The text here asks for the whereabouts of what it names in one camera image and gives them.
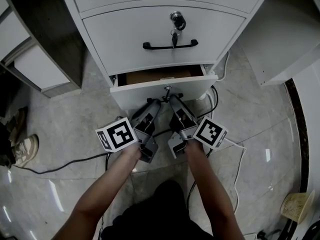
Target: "beige sneaker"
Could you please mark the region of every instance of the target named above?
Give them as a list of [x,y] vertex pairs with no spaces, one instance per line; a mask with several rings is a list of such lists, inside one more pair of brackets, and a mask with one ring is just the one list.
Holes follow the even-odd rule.
[[32,135],[15,146],[13,155],[15,166],[24,167],[29,161],[35,158],[39,148],[38,137]]

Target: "person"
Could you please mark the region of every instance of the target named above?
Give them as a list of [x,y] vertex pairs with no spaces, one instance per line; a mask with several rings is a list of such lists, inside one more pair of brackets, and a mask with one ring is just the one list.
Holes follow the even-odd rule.
[[[184,153],[194,176],[214,238],[243,240],[230,198],[214,174],[197,140],[189,140]],[[52,240],[91,240],[104,212],[125,183],[140,158],[138,144],[122,150],[112,166],[89,187],[70,217]],[[184,194],[178,183],[168,180],[147,200],[134,204],[113,220],[101,234],[111,239],[212,239],[189,218]]]

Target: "black pants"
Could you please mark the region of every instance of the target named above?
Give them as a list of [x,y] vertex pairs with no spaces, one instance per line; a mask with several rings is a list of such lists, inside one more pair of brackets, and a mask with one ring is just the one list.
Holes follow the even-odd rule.
[[103,240],[119,239],[212,239],[189,218],[184,194],[180,185],[165,181],[147,200],[135,204],[106,227]]

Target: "tile floor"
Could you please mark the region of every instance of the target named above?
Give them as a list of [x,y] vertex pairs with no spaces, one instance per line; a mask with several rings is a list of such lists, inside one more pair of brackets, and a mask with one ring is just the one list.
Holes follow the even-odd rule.
[[[222,75],[223,62],[216,72]],[[289,192],[299,189],[300,151],[294,114],[283,85],[260,87],[238,43],[230,50],[227,76],[217,82],[219,104],[214,119],[229,130],[228,138],[247,147],[239,172],[237,190],[239,208],[236,219],[249,234],[281,228],[286,219],[279,211]],[[189,101],[195,114],[210,108],[204,100]],[[28,105],[25,135],[37,134],[39,151],[27,167],[44,171],[71,160],[103,153],[95,129],[124,115],[110,95],[109,88],[91,56],[87,56],[82,90],[47,99],[23,86],[15,97],[7,117]],[[163,106],[156,131],[167,129],[172,112]],[[193,177],[184,157],[174,160],[167,146],[170,133],[157,138],[159,150],[151,164],[139,161],[111,207],[105,224],[131,204],[152,195],[166,179],[176,179],[185,194]],[[242,150],[224,141],[209,158],[215,173],[228,192],[233,206],[234,188]],[[117,157],[113,154],[109,164]],[[12,168],[0,168],[0,231],[19,240],[49,240],[68,218],[84,191],[104,172],[105,158],[72,164],[58,172],[36,175]],[[55,202],[56,189],[60,204]],[[3,207],[11,221],[7,219]],[[208,217],[197,188],[190,198],[190,217],[202,229],[211,232]],[[100,225],[94,239],[97,239]]]

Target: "yellow basket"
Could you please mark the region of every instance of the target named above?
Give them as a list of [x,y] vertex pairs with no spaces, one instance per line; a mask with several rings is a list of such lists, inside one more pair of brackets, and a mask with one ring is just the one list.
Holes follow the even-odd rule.
[[283,216],[300,224],[306,217],[312,203],[314,202],[315,191],[308,193],[288,194],[284,199],[280,212]]

